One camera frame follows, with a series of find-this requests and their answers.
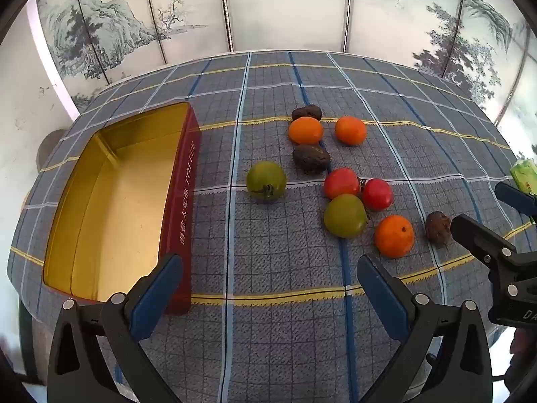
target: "green plastic wrapper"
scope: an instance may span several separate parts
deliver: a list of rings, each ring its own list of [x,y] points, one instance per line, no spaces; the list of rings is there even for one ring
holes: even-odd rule
[[[537,195],[537,167],[531,159],[518,160],[511,168],[511,176],[520,191]]]

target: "metal rivet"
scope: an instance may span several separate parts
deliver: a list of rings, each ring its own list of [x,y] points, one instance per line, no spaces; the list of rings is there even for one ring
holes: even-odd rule
[[[110,299],[110,301],[112,301],[112,303],[114,303],[115,305],[120,305],[121,303],[124,302],[124,300],[125,300],[125,295],[123,295],[121,292],[114,294],[112,298]]]
[[[511,297],[516,297],[518,294],[518,288],[515,285],[509,285],[507,287],[507,292]]]
[[[64,309],[71,309],[74,305],[75,305],[75,301],[72,300],[71,298],[63,302]]]
[[[475,309],[477,309],[477,304],[471,300],[466,300],[465,306],[466,306],[466,309],[470,309],[471,311],[475,311]]]
[[[416,299],[416,302],[420,305],[426,305],[429,303],[429,297],[427,297],[425,294],[416,294],[414,297]]]

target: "brown nut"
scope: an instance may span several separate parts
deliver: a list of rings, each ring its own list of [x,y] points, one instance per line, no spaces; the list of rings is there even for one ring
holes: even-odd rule
[[[323,112],[319,106],[316,106],[315,104],[308,104],[307,106],[295,109],[291,114],[293,121],[302,117],[312,117],[320,121],[321,118],[323,118]]]
[[[450,226],[451,220],[447,215],[439,211],[431,212],[425,220],[425,233],[433,244],[446,245],[451,238]]]
[[[293,160],[306,174],[320,174],[328,169],[330,155],[320,145],[297,145],[293,150]]]

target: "red tomato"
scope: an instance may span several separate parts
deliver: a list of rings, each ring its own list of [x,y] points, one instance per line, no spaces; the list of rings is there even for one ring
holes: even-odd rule
[[[394,202],[394,193],[384,180],[371,179],[362,189],[362,202],[372,211],[383,211]]]
[[[333,200],[342,194],[357,195],[360,191],[360,183],[353,170],[338,168],[327,175],[323,188],[324,194]]]

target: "orange tomato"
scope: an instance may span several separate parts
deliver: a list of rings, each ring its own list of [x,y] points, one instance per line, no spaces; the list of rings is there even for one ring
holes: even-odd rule
[[[361,144],[367,136],[366,125],[356,117],[341,117],[336,122],[336,137],[347,145]]]
[[[313,145],[323,138],[323,125],[312,117],[294,120],[289,126],[289,139],[296,144]]]
[[[386,257],[403,257],[414,246],[412,224],[401,215],[387,216],[375,229],[375,245]]]

